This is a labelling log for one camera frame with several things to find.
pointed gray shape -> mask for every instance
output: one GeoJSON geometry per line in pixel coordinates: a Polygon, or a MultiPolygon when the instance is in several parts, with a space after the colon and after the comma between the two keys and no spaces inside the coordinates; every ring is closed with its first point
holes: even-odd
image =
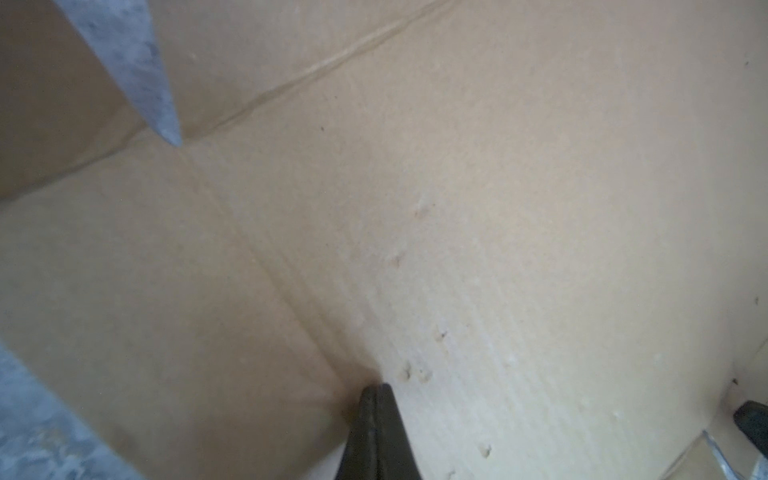
{"type": "Polygon", "coordinates": [[[152,130],[181,130],[146,0],[54,0],[152,130]]]}

blue-gray mottled surface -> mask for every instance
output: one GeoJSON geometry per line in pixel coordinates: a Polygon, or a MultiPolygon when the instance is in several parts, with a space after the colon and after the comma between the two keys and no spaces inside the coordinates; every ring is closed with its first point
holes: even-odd
{"type": "Polygon", "coordinates": [[[144,480],[0,345],[1,480],[144,480]]]}
{"type": "Polygon", "coordinates": [[[179,120],[146,0],[54,0],[141,117],[181,145],[179,120]]]}

gray marble surface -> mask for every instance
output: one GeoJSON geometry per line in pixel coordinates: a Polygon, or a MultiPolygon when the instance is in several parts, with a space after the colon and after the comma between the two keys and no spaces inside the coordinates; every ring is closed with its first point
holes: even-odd
{"type": "Polygon", "coordinates": [[[0,480],[144,480],[0,344],[0,480]]]}

cardboard box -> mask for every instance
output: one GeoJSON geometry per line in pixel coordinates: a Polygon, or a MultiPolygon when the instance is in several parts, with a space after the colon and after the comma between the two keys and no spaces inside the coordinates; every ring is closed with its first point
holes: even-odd
{"type": "Polygon", "coordinates": [[[765,6],[243,5],[153,4],[184,147],[2,205],[0,338],[148,478],[332,478],[379,379],[425,478],[664,475],[768,336],[765,6]]]}

